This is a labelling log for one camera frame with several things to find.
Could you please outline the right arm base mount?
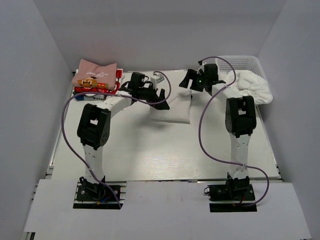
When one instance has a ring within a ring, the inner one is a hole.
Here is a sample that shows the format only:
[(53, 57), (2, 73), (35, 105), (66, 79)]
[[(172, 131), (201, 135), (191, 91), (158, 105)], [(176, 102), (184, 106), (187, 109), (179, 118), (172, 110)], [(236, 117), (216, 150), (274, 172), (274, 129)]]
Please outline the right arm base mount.
[(212, 184), (204, 188), (203, 193), (209, 198), (209, 211), (211, 213), (250, 213), (257, 212), (257, 205), (253, 186), (233, 197), (224, 184)]

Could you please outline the folded red t-shirt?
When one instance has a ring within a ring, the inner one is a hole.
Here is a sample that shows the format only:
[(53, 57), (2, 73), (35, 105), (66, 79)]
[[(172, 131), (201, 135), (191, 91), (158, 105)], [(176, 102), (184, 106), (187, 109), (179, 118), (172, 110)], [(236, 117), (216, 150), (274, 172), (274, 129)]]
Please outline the folded red t-shirt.
[(98, 82), (94, 77), (87, 77), (84, 80), (80, 81), (82, 85), (80, 84), (80, 86), (73, 87), (73, 93), (87, 94), (89, 92), (92, 92), (92, 93), (98, 93), (98, 94), (101, 94), (101, 93), (115, 94), (120, 88), (121, 80), (124, 77), (123, 72), (124, 71), (122, 68), (118, 68), (116, 70), (114, 86), (107, 87), (107, 83)]

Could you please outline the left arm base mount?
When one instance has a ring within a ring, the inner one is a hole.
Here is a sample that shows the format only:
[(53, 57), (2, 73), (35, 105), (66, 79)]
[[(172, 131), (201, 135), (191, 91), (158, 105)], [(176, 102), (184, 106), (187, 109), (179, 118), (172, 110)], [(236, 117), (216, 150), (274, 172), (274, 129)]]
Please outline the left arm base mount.
[[(126, 196), (126, 185), (124, 183), (111, 184), (110, 187), (118, 198), (120, 205), (123, 206)], [(94, 193), (78, 182), (73, 201), (73, 209), (119, 210), (120, 207), (114, 194), (107, 187), (102, 190), (102, 193)]]

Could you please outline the white and green raglan t-shirt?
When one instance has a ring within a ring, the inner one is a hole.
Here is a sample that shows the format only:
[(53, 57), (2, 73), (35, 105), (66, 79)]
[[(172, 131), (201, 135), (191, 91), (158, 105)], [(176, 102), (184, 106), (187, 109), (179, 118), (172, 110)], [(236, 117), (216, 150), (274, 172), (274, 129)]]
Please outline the white and green raglan t-shirt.
[(150, 118), (153, 121), (175, 124), (190, 123), (191, 90), (182, 90), (172, 93), (167, 103), (169, 110), (150, 109)]

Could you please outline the white plastic basket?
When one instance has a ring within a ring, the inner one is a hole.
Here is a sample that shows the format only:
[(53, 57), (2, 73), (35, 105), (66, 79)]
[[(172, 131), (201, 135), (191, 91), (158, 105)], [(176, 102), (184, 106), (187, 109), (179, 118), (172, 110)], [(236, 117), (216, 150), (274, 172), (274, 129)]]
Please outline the white plastic basket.
[[(264, 77), (265, 73), (257, 57), (252, 55), (225, 55), (221, 56), (222, 59), (229, 62), (235, 70), (248, 70), (254, 74)], [(220, 58), (215, 59), (215, 64), (218, 66), (219, 71), (228, 73), (232, 70), (230, 65)]]

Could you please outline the folded blue white t-shirt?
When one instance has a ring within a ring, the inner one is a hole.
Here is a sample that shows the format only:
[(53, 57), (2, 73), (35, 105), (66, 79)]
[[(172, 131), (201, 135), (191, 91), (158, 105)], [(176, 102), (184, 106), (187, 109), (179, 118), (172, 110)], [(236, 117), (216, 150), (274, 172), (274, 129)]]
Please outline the folded blue white t-shirt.
[(85, 93), (84, 95), (76, 96), (77, 101), (102, 101), (106, 99), (105, 95), (96, 93)]

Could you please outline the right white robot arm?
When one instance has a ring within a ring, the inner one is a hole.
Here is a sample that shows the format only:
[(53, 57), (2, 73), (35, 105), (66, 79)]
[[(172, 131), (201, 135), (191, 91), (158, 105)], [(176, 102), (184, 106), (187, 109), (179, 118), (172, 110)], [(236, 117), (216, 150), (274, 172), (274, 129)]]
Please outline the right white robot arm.
[(236, 200), (249, 188), (247, 170), (249, 141), (257, 126), (254, 98), (242, 96), (219, 79), (218, 66), (203, 64), (199, 70), (188, 69), (181, 88), (206, 91), (225, 104), (225, 128), (230, 136), (231, 168), (227, 173), (226, 195)]

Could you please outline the crumpled white t-shirt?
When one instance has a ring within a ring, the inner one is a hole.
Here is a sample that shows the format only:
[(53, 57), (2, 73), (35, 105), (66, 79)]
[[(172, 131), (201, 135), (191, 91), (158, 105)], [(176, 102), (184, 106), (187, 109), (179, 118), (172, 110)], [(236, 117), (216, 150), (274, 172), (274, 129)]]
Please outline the crumpled white t-shirt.
[(268, 82), (261, 76), (253, 73), (250, 70), (231, 70), (228, 73), (221, 75), (222, 80), (230, 85), (223, 92), (228, 94), (231, 98), (240, 98), (243, 96), (253, 97), (254, 104), (267, 105), (273, 100), (270, 92)]

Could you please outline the folded pink t-shirt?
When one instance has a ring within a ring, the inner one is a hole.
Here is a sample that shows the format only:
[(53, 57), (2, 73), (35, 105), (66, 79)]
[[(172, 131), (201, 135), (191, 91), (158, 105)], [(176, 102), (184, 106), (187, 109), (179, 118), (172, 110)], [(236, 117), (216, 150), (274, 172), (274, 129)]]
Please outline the folded pink t-shirt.
[(78, 72), (71, 81), (72, 86), (79, 87), (82, 85), (82, 80), (94, 77), (100, 83), (107, 83), (107, 87), (113, 87), (115, 85), (117, 68), (117, 63), (100, 66), (85, 59), (81, 59), (78, 66)]

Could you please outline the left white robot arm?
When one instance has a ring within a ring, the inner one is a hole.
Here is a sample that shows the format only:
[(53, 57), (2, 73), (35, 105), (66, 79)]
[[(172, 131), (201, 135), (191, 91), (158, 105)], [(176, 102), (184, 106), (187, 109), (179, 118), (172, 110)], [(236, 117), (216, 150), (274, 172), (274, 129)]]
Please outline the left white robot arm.
[(88, 103), (83, 108), (77, 136), (84, 149), (86, 170), (80, 183), (89, 186), (88, 193), (96, 200), (103, 198), (106, 193), (103, 147), (110, 136), (112, 117), (136, 102), (160, 111), (170, 109), (167, 99), (171, 94), (165, 95), (163, 88), (157, 94), (158, 83), (169, 78), (161, 71), (154, 71), (150, 80), (144, 81), (145, 77), (145, 74), (133, 72), (130, 81), (123, 83), (104, 102), (98, 105)]

